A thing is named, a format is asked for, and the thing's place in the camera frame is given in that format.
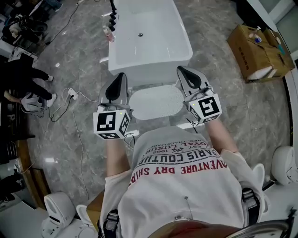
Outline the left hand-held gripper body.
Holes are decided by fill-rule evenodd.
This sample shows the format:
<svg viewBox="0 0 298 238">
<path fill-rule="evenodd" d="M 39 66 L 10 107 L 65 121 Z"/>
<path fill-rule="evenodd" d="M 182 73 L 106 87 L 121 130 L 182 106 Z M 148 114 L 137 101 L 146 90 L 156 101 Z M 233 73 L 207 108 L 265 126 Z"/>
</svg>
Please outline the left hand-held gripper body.
<svg viewBox="0 0 298 238">
<path fill-rule="evenodd" d="M 94 134 L 103 140 L 123 139 L 131 121 L 129 105 L 101 103 L 93 113 Z"/>
</svg>

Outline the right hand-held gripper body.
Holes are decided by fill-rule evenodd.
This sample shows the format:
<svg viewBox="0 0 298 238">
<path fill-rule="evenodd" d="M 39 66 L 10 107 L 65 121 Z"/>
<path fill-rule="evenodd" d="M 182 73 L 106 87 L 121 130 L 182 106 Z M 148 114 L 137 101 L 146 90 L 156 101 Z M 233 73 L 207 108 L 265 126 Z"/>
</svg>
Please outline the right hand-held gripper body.
<svg viewBox="0 0 298 238">
<path fill-rule="evenodd" d="M 183 102 L 199 124 L 217 119 L 222 114 L 218 94 L 207 86 L 186 97 Z"/>
</svg>

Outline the white dotted bath mat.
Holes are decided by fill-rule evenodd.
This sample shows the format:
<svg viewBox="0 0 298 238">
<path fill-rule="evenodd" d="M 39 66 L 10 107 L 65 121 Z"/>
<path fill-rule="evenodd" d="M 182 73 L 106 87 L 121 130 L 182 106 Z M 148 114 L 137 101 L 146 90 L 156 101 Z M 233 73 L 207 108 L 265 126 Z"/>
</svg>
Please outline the white dotted bath mat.
<svg viewBox="0 0 298 238">
<path fill-rule="evenodd" d="M 129 106 L 138 120 L 150 120 L 177 114 L 183 107 L 184 97 L 175 86 L 165 85 L 135 92 Z"/>
</svg>

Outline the person's right forearm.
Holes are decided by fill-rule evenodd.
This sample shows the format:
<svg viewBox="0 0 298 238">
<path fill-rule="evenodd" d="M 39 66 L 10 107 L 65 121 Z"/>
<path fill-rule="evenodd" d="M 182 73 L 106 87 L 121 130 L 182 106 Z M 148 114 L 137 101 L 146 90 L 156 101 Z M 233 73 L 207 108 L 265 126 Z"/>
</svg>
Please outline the person's right forearm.
<svg viewBox="0 0 298 238">
<path fill-rule="evenodd" d="M 238 152 L 238 147 L 230 133 L 220 119 L 215 119 L 204 124 L 213 148 L 221 154 L 222 150 Z"/>
</svg>

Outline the person's left forearm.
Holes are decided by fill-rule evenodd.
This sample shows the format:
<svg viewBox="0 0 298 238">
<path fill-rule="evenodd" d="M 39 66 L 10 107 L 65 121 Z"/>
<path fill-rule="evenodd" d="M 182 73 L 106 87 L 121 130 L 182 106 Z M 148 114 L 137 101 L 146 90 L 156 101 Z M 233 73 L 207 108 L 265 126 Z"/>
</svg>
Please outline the person's left forearm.
<svg viewBox="0 0 298 238">
<path fill-rule="evenodd" d="M 130 170 L 125 145 L 122 139 L 106 141 L 107 145 L 107 177 Z"/>
</svg>

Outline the white bathtub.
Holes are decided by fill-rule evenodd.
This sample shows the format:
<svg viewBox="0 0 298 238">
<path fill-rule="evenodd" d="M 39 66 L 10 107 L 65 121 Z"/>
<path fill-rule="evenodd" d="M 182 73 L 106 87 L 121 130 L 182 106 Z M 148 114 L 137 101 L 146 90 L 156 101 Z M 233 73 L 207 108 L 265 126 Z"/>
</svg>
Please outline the white bathtub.
<svg viewBox="0 0 298 238">
<path fill-rule="evenodd" d="M 130 87 L 176 81 L 193 51 L 174 1 L 116 0 L 116 9 L 110 73 L 125 73 Z"/>
</svg>

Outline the large brown cardboard box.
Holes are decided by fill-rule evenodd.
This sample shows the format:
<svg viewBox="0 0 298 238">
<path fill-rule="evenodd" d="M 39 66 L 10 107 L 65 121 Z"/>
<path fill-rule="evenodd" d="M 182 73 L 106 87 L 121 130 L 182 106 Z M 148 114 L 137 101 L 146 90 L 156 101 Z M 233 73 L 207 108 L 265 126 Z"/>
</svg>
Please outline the large brown cardboard box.
<svg viewBox="0 0 298 238">
<path fill-rule="evenodd" d="M 255 28 L 238 25 L 227 42 L 246 83 L 266 82 L 284 77 L 295 68 L 281 35 L 270 29 L 249 38 Z"/>
</svg>

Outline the pink toiletry bottle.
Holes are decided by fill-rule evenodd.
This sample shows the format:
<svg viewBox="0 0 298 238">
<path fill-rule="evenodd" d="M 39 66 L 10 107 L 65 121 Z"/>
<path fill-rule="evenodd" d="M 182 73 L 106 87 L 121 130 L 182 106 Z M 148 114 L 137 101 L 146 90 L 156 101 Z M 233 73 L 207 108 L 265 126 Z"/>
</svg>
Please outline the pink toiletry bottle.
<svg viewBox="0 0 298 238">
<path fill-rule="evenodd" d="M 109 40 L 109 42 L 114 42 L 115 41 L 115 36 L 113 35 L 110 28 L 107 27 L 106 25 L 104 25 L 102 28 L 103 28 L 103 31 L 104 31 L 107 39 Z"/>
</svg>

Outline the small white pump bottle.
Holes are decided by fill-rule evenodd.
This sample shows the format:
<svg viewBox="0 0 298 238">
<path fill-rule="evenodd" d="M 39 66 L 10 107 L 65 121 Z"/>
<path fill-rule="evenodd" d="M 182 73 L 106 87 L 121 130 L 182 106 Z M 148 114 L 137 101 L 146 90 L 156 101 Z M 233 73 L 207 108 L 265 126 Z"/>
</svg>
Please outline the small white pump bottle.
<svg viewBox="0 0 298 238">
<path fill-rule="evenodd" d="M 249 33 L 249 38 L 257 38 L 257 33 L 261 30 L 261 27 L 257 26 L 255 30 L 253 30 L 251 33 Z"/>
</svg>

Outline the white bag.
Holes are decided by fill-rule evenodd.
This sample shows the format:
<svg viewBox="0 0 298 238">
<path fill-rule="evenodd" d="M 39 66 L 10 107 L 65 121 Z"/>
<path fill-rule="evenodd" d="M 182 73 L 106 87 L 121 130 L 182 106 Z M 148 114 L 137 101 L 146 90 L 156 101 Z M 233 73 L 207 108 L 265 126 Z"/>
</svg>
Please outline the white bag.
<svg viewBox="0 0 298 238">
<path fill-rule="evenodd" d="M 27 93 L 20 102 L 21 110 L 24 113 L 39 113 L 44 111 L 43 100 L 34 93 Z"/>
</svg>

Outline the black bathtub faucet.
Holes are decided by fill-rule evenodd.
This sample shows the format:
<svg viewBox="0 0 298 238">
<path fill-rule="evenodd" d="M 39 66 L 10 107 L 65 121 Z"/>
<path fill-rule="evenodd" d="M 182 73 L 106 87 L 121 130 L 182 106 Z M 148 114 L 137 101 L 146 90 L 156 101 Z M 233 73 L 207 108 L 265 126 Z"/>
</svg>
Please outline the black bathtub faucet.
<svg viewBox="0 0 298 238">
<path fill-rule="evenodd" d="M 117 12 L 116 12 L 117 9 L 115 7 L 114 0 L 109 0 L 109 1 L 110 1 L 112 13 L 109 15 L 110 19 L 109 19 L 109 26 L 108 27 L 111 30 L 111 32 L 114 32 L 118 15 L 117 15 Z"/>
</svg>

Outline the light wooden step board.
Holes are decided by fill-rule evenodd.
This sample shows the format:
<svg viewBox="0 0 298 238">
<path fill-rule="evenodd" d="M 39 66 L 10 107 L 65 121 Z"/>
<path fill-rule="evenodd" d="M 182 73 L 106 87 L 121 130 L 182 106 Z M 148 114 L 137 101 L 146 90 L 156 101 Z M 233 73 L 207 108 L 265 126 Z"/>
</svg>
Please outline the light wooden step board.
<svg viewBox="0 0 298 238">
<path fill-rule="evenodd" d="M 99 231 L 99 228 L 97 226 L 97 223 L 100 219 L 100 214 L 102 211 L 102 204 L 103 204 L 103 197 L 104 197 L 105 190 L 101 191 L 87 206 L 86 212 L 89 216 L 89 219 L 91 220 L 93 226 L 97 231 Z"/>
</svg>

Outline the person's white printed t-shirt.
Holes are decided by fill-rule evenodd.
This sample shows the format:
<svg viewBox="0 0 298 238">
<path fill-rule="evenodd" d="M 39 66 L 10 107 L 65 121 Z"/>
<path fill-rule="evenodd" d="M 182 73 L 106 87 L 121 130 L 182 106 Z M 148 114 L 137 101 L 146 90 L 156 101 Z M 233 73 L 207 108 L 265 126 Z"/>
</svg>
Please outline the person's white printed t-shirt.
<svg viewBox="0 0 298 238">
<path fill-rule="evenodd" d="M 243 189 L 263 201 L 261 185 L 238 152 L 217 152 L 200 134 L 176 126 L 136 142 L 131 169 L 106 178 L 100 223 L 118 211 L 122 236 L 135 238 L 176 217 L 242 228 Z"/>
</svg>

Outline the dark equipment pile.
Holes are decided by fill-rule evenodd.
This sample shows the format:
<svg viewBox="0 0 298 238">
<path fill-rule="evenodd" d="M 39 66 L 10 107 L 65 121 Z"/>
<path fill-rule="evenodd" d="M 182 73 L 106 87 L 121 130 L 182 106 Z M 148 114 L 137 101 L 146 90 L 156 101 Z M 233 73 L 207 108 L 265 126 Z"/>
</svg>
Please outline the dark equipment pile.
<svg viewBox="0 0 298 238">
<path fill-rule="evenodd" d="M 0 30 L 0 39 L 4 42 L 20 47 L 35 55 L 40 54 L 42 42 L 47 35 L 48 25 L 32 16 L 22 15 L 12 10 L 4 27 Z"/>
</svg>

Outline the white display platform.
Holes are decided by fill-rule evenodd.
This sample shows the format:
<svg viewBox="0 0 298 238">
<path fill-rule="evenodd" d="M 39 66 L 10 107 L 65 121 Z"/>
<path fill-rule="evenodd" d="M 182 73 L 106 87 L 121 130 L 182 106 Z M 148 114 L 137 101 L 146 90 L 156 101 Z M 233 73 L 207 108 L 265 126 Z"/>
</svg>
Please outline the white display platform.
<svg viewBox="0 0 298 238">
<path fill-rule="evenodd" d="M 46 210 L 21 201 L 0 212 L 0 233 L 5 238 L 43 238 L 42 222 L 47 218 Z M 98 234 L 93 226 L 75 218 L 56 238 L 98 238 Z"/>
<path fill-rule="evenodd" d="M 265 190 L 269 199 L 269 210 L 262 216 L 262 221 L 286 219 L 291 208 L 298 210 L 298 184 L 272 185 Z"/>
</svg>

